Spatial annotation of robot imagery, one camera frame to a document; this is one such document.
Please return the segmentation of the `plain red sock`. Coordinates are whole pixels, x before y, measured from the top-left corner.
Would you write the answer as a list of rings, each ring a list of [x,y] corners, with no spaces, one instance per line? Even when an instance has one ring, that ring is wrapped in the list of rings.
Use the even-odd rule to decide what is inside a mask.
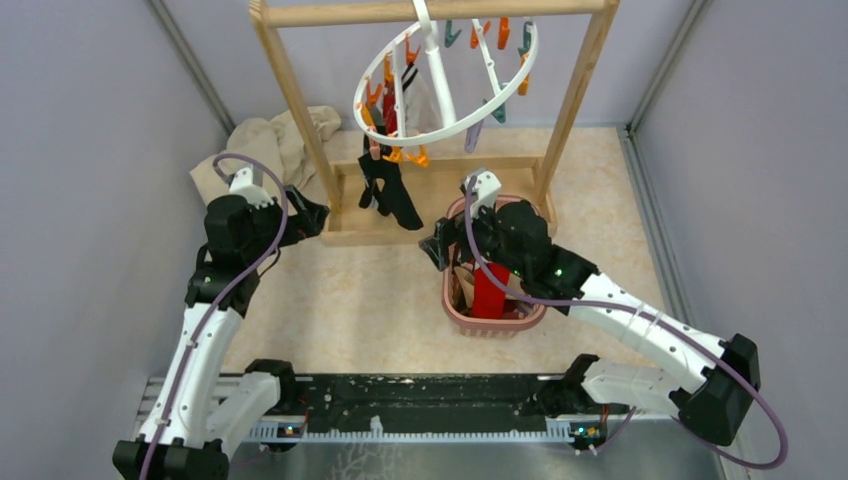
[[[483,271],[483,264],[474,269],[473,299],[470,316],[500,320],[508,306],[508,296]]]

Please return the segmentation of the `black patterned sport sock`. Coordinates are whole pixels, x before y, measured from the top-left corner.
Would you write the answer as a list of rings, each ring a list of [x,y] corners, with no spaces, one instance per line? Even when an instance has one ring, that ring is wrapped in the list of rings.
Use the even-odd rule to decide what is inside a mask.
[[[374,159],[370,141],[371,139],[367,135],[363,136],[362,153],[357,159],[364,180],[364,189],[360,195],[358,206],[361,209],[376,209],[380,215],[387,217],[390,214],[390,209],[383,203],[382,191],[378,186],[377,178],[373,175]]]

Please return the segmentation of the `pink plastic laundry basket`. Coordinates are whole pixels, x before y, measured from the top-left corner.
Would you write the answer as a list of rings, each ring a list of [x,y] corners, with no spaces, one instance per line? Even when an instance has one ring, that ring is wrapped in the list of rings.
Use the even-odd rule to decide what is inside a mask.
[[[447,211],[447,217],[457,224],[459,234],[448,246],[448,263],[442,272],[442,309],[464,336],[513,338],[539,324],[547,308],[503,292],[480,270],[466,247],[464,204],[464,200],[458,199]]]

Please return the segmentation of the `lilac plastic clip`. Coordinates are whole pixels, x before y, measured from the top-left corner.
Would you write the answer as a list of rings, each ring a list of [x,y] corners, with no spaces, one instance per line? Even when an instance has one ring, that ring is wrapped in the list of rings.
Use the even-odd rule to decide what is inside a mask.
[[[481,119],[466,130],[466,137],[464,141],[464,151],[466,153],[471,154],[475,152],[484,122],[485,120]]]

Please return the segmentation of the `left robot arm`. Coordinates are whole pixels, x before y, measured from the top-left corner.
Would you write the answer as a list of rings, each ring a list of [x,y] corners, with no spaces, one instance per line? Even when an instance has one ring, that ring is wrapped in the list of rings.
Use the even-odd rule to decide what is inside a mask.
[[[188,282],[178,345],[137,437],[112,463],[124,479],[225,479],[231,459],[268,411],[300,399],[290,363],[254,361],[235,391],[212,405],[224,357],[256,292],[259,266],[282,248],[320,235],[330,210],[288,186],[284,199],[227,194],[206,207],[207,241]]]

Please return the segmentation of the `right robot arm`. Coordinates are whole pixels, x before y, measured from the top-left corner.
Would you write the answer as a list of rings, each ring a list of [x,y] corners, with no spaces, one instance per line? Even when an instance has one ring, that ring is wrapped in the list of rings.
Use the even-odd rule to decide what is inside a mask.
[[[419,242],[438,270],[455,263],[473,263],[480,273],[503,267],[520,281],[509,295],[595,326],[654,362],[647,368],[583,356],[563,385],[569,408],[640,407],[669,415],[709,444],[735,441],[761,385],[753,340],[697,330],[628,293],[595,263],[555,244],[526,200],[457,207]]]

